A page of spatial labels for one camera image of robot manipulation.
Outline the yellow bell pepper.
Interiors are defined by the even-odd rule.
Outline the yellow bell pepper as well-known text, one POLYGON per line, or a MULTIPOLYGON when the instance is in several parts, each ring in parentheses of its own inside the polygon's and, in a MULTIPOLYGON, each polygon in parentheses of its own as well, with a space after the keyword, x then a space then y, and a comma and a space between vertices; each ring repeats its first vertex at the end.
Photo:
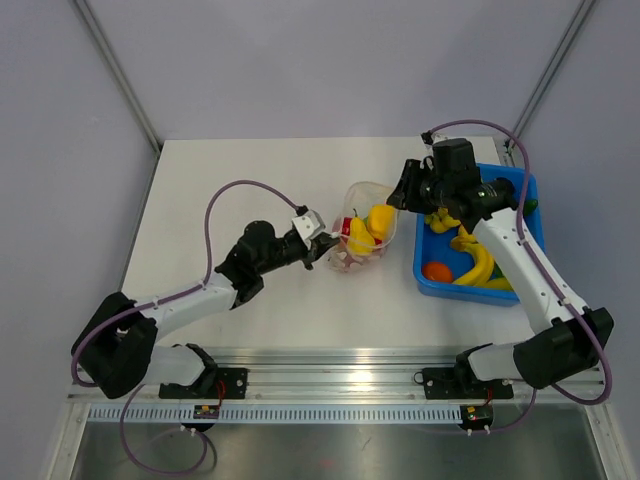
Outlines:
POLYGON ((387 204, 376 204, 371 207, 367 216, 366 226, 371 236, 385 241, 395 225, 396 210, 387 204))

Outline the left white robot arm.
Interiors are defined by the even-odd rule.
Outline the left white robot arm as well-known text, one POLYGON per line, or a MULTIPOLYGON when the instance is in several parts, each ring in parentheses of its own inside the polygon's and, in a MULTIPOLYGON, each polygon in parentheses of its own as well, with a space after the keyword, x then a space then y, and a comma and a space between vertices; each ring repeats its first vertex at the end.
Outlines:
POLYGON ((263 288, 265 274, 314 262, 339 242, 310 226, 276 235, 266 221, 248 224, 225 260, 193 286, 147 302, 122 292, 107 296, 72 347, 71 373, 85 388, 109 399, 143 385, 157 385, 164 398, 206 398, 222 391, 216 361, 194 343, 161 347, 168 334, 206 316, 231 311, 263 288))

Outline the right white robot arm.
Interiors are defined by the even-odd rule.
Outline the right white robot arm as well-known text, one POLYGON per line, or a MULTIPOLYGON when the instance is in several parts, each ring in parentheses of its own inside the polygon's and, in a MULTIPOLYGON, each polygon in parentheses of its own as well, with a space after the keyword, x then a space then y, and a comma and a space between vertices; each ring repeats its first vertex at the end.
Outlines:
POLYGON ((454 384, 476 396, 495 380, 522 381, 541 390, 595 366, 610 394, 611 368, 604 348, 614 321, 593 309, 568 285, 546 257, 522 215, 529 174, 506 169, 483 176, 472 144, 463 138, 436 142, 430 160, 405 161, 388 205, 428 215, 440 208, 460 221, 497 261, 528 318, 532 337, 511 344, 486 344, 459 354, 454 384))

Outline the red apple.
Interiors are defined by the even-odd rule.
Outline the red apple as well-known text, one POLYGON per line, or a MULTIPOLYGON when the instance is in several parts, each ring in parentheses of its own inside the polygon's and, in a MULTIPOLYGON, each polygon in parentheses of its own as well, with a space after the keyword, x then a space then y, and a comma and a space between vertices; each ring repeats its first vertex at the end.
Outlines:
POLYGON ((340 225, 340 233, 343 237, 348 238, 351 234, 352 217, 344 217, 340 225))

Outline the clear zip top bag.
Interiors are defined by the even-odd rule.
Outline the clear zip top bag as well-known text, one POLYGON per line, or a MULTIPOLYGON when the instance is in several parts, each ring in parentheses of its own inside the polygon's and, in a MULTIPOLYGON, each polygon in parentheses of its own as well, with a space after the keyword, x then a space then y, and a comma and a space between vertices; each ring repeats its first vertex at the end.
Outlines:
POLYGON ((332 230, 339 243, 329 253, 329 267, 355 273, 379 261, 397 231, 398 211, 387 204, 393 188, 374 182, 349 187, 332 230))

